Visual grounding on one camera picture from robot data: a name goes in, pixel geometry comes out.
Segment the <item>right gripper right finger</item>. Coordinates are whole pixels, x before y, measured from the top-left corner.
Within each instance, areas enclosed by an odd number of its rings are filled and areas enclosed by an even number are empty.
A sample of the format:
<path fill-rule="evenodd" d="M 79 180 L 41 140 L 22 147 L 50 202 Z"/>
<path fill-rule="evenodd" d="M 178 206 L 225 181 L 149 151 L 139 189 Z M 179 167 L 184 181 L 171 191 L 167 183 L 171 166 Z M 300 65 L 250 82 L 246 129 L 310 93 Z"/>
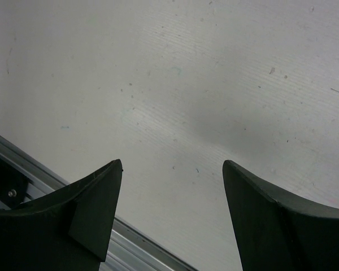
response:
<path fill-rule="evenodd" d="M 339 270 L 339 209 L 226 160 L 223 180 L 243 270 Z"/>

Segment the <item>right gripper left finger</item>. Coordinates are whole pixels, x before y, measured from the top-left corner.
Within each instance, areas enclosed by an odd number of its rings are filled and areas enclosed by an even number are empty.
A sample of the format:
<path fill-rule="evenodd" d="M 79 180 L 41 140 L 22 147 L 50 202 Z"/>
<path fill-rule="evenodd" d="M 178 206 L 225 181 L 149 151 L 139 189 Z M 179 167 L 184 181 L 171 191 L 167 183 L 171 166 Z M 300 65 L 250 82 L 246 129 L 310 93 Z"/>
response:
<path fill-rule="evenodd" d="M 121 178 L 122 163 L 113 160 L 59 190 L 0 209 L 0 270 L 98 270 Z"/>

